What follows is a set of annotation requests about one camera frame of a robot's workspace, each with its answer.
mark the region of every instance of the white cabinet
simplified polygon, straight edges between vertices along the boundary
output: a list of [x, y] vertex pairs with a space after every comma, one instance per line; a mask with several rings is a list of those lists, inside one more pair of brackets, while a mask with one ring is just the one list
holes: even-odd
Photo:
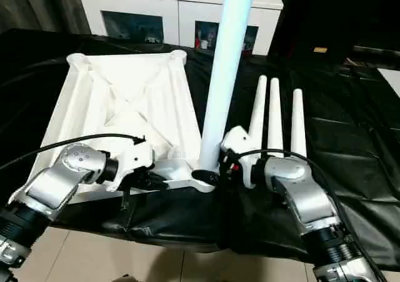
[[[214, 49], [223, 0], [82, 0], [93, 34]], [[243, 49], [266, 55], [281, 0], [253, 0]]]
[[[222, 5], [179, 2], [179, 38], [181, 46], [215, 49]], [[274, 36], [279, 11], [251, 8], [243, 49], [266, 55]]]

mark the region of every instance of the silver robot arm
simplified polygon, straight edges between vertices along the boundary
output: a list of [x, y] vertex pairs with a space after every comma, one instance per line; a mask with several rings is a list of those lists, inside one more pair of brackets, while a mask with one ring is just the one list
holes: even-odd
[[51, 167], [28, 181], [0, 212], [0, 282], [17, 281], [8, 268], [21, 267], [31, 246], [68, 204], [79, 184], [120, 183], [122, 176], [136, 168], [153, 165], [153, 151], [146, 142], [133, 146], [131, 153], [137, 157], [127, 170], [126, 164], [111, 159], [108, 152], [70, 144]]
[[[291, 151], [306, 157], [302, 96], [300, 89], [294, 91]], [[270, 153], [264, 159], [259, 153], [246, 154], [261, 149], [263, 117], [264, 100], [256, 100], [249, 133], [240, 126], [235, 127], [227, 133], [221, 144], [221, 149], [227, 152], [226, 158], [231, 153], [238, 159], [245, 187], [253, 189], [258, 183], [266, 183], [268, 190], [284, 199], [313, 260], [318, 281], [380, 281], [339, 218], [332, 199], [313, 179], [307, 162], [300, 158], [284, 157], [279, 80], [276, 78], [271, 81], [267, 147], [280, 153]]]

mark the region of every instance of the black cable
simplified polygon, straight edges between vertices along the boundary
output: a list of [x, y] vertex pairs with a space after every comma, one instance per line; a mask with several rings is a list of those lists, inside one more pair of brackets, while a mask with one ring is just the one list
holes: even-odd
[[286, 154], [286, 155], [294, 156], [294, 157], [297, 157], [297, 158], [299, 158], [299, 159], [311, 164], [313, 166], [313, 168], [315, 168], [315, 169], [317, 169], [319, 171], [319, 174], [321, 175], [321, 179], [323, 180], [323, 184], [324, 184], [324, 185], [321, 185], [321, 186], [322, 186], [322, 188], [324, 188], [327, 191], [328, 195], [330, 195], [330, 197], [332, 197], [332, 199], [333, 199], [333, 201], [334, 201], [334, 203], [336, 205], [336, 208], [337, 208], [337, 213], [339, 214], [339, 217], [342, 220], [342, 222], [344, 223], [344, 225], [346, 226], [346, 228], [352, 234], [352, 238], [353, 238], [357, 248], [364, 255], [365, 259], [369, 263], [369, 265], [372, 268], [372, 270], [374, 271], [375, 275], [382, 282], [388, 282], [387, 279], [385, 278], [385, 276], [383, 275], [383, 273], [381, 272], [381, 270], [376, 265], [376, 263], [370, 257], [368, 252], [364, 249], [364, 246], [361, 244], [361, 241], [358, 238], [356, 230], [354, 229], [353, 225], [351, 224], [350, 219], [347, 216], [347, 213], [345, 212], [345, 210], [344, 210], [344, 208], [343, 208], [343, 206], [342, 206], [342, 204], [341, 204], [341, 202], [339, 200], [339, 197], [337, 196], [337, 194], [334, 192], [334, 190], [332, 189], [332, 187], [329, 185], [328, 181], [326, 180], [323, 169], [320, 166], [318, 166], [318, 164], [316, 164], [313, 160], [311, 160], [311, 159], [309, 159], [307, 157], [304, 157], [303, 155], [301, 155], [299, 153], [286, 151], [284, 149], [254, 149], [252, 151], [244, 152], [244, 153], [241, 153], [241, 154], [236, 154], [236, 157], [238, 159], [240, 159], [243, 156], [252, 155], [252, 154], [260, 154], [260, 153], [283, 153], [283, 154]]
[[49, 149], [54, 149], [59, 146], [65, 146], [66, 144], [71, 144], [71, 143], [77, 143], [79, 141], [84, 141], [84, 140], [89, 140], [89, 139], [95, 139], [95, 138], [106, 138], [106, 137], [115, 137], [115, 138], [127, 138], [131, 139], [134, 143], [140, 141], [140, 138], [137, 138], [135, 136], [127, 135], [127, 134], [118, 134], [118, 133], [104, 133], [104, 134], [92, 134], [92, 135], [87, 135], [87, 136], [81, 136], [81, 137], [76, 137], [76, 138], [71, 138], [68, 140], [60, 141], [58, 143], [52, 143], [47, 146], [43, 146], [39, 149], [35, 149], [34, 151], [30, 151], [14, 160], [11, 160], [10, 162], [7, 162], [6, 164], [0, 166], [0, 171], [4, 168], [8, 168], [9, 166], [13, 165], [14, 163], [18, 163], [22, 161], [23, 159], [30, 157], [32, 155], [36, 155], [38, 153], [47, 151]]

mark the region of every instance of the curtain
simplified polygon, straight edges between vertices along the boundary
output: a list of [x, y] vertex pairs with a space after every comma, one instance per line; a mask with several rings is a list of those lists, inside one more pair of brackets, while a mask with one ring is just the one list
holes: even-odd
[[0, 0], [0, 33], [11, 28], [90, 34], [81, 0]]

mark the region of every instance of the black plastic sheet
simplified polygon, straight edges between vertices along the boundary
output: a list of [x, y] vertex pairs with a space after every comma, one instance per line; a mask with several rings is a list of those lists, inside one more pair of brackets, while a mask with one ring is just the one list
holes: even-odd
[[[40, 146], [71, 53], [165, 53], [94, 36], [12, 30], [0, 36], [0, 164]], [[185, 49], [186, 74], [202, 129], [213, 57]], [[290, 147], [292, 91], [304, 91], [309, 157], [326, 172], [366, 249], [381, 268], [400, 270], [400, 99], [375, 69], [311, 69], [241, 61], [227, 129], [249, 126], [258, 77], [279, 77], [284, 145]], [[1, 174], [0, 203], [25, 183], [34, 158]], [[293, 219], [263, 188], [199, 193], [177, 189], [68, 206], [56, 226], [196, 251], [231, 248], [309, 261]]]

